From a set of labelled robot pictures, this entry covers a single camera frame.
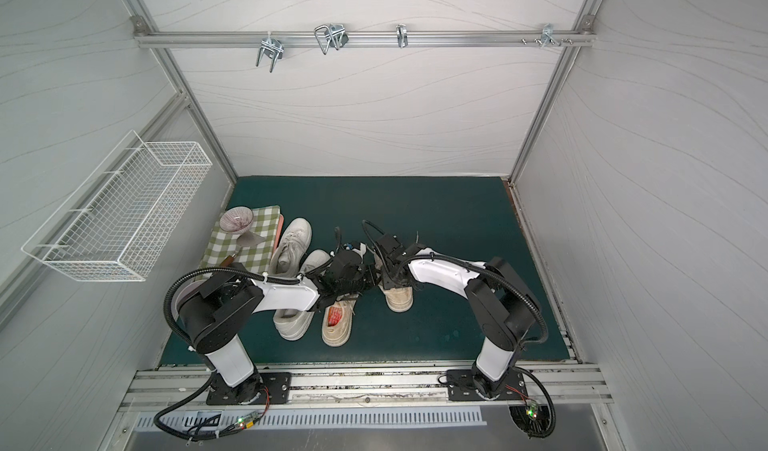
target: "shoe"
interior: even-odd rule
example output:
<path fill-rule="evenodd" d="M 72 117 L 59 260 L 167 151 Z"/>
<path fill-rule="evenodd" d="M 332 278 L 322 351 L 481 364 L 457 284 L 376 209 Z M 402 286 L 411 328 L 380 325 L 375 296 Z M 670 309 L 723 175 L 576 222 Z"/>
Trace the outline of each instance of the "shoe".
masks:
<path fill-rule="evenodd" d="M 350 339 L 353 308 L 357 301 L 337 301 L 326 308 L 322 318 L 322 340 L 331 347 L 341 346 Z"/>
<path fill-rule="evenodd" d="M 299 269 L 300 274 L 308 273 L 318 266 L 325 264 L 331 258 L 330 254 L 321 249 L 314 250 L 304 260 Z M 312 323 L 315 313 L 312 311 L 277 310 L 272 318 L 275 329 L 283 339 L 296 341 L 306 333 Z"/>
<path fill-rule="evenodd" d="M 312 241 L 312 226 L 303 217 L 292 220 L 272 254 L 266 272 L 274 277 L 295 277 L 299 273 L 301 257 Z"/>
<path fill-rule="evenodd" d="M 312 241 L 312 226 L 310 226 L 310 223 L 302 217 L 297 217 L 291 221 L 291 224 L 285 229 L 283 236 L 280 238 L 280 244 L 277 245 L 272 254 L 272 259 L 267 267 L 267 273 L 275 277 L 295 277 L 300 271 L 299 263 L 301 257 L 306 253 L 306 248 L 310 246 L 310 241 Z M 310 254 L 306 258 L 304 266 L 309 266 L 323 258 L 322 255 L 318 254 L 311 261 L 311 256 Z M 324 262 L 321 261 L 319 264 L 315 264 L 312 266 L 312 269 Z M 310 327 L 313 314 L 299 310 L 277 310 L 272 321 L 275 323 L 277 332 L 284 339 L 296 341 Z"/>
<path fill-rule="evenodd" d="M 373 259 L 376 262 L 376 269 L 380 270 L 382 268 L 381 259 L 379 259 L 379 256 L 376 254 L 373 254 Z M 393 287 L 392 289 L 386 290 L 384 289 L 384 286 L 379 283 L 379 289 L 384 293 L 386 305 L 389 306 L 389 309 L 392 311 L 395 311 L 396 313 L 404 313 L 413 306 L 412 287 Z"/>

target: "red wire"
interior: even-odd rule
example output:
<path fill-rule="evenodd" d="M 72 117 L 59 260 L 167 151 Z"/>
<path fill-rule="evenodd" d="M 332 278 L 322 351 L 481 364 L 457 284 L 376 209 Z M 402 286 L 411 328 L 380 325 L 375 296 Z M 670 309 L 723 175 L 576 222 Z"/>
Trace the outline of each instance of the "red wire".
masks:
<path fill-rule="evenodd" d="M 264 417 L 266 411 L 270 408 L 270 390 L 266 386 L 264 386 L 264 392 L 266 393 L 266 404 L 264 405 L 264 412 L 261 414 L 261 417 Z"/>
<path fill-rule="evenodd" d="M 520 391 L 518 391 L 517 389 L 515 389 L 515 388 L 513 388 L 513 387 L 509 386 L 508 384 L 505 384 L 505 386 L 506 386 L 506 387 L 507 387 L 507 389 L 509 389 L 510 391 L 515 391 L 517 394 L 519 394 L 520 396 L 522 396 L 522 398 L 523 398 L 523 402 L 524 402 L 526 399 L 530 399 L 529 397 L 525 396 L 523 393 L 521 393 L 521 392 L 520 392 Z"/>

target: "white wire basket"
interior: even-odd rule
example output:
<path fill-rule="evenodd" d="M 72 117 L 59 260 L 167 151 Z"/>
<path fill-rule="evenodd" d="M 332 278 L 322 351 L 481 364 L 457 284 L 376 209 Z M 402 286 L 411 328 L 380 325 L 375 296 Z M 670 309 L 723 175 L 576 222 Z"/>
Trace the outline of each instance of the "white wire basket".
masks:
<path fill-rule="evenodd" d="M 197 142 L 131 131 L 22 251 L 76 281 L 144 281 L 210 166 Z"/>

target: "dark green surface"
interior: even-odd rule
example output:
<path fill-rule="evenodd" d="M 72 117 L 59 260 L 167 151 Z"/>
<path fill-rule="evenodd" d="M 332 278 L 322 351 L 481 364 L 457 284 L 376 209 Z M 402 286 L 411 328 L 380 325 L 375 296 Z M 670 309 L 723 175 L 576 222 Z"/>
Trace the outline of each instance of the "dark green surface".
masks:
<path fill-rule="evenodd" d="M 531 345 L 523 358 L 568 359 L 498 177 L 241 177 L 227 208 L 272 204 L 278 204 L 285 217 L 283 229 L 299 216 L 312 224 L 310 252 L 335 247 L 334 226 L 342 228 L 345 242 L 365 242 L 360 220 L 368 219 L 406 245 L 418 231 L 419 242 L 443 254 L 467 261 L 503 257 L 542 303 L 550 329 L 549 340 Z M 355 306 L 350 340 L 337 348 L 322 341 L 321 313 L 314 316 L 304 337 L 293 342 L 280 338 L 273 314 L 254 314 L 240 332 L 256 363 L 473 360 L 483 340 L 467 301 L 432 285 L 414 291 L 413 307 L 405 313 L 390 311 L 378 289 L 367 291 Z M 199 362 L 176 336 L 160 360 L 163 365 Z"/>

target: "metal vent grille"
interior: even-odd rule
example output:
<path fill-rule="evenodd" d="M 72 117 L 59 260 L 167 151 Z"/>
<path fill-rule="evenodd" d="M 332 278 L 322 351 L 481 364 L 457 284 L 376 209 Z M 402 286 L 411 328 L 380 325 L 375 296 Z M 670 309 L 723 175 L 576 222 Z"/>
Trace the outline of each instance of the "metal vent grille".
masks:
<path fill-rule="evenodd" d="M 252 409 L 234 409 L 221 412 L 217 427 L 203 427 L 213 431 L 223 429 Z M 163 417 L 163 423 L 176 429 L 187 429 L 218 411 L 177 411 Z M 152 424 L 154 413 L 139 416 L 137 432 L 158 431 Z M 485 426 L 480 407 L 397 407 L 374 409 L 270 409 L 266 417 L 252 429 L 335 429 L 335 428 L 441 428 Z"/>

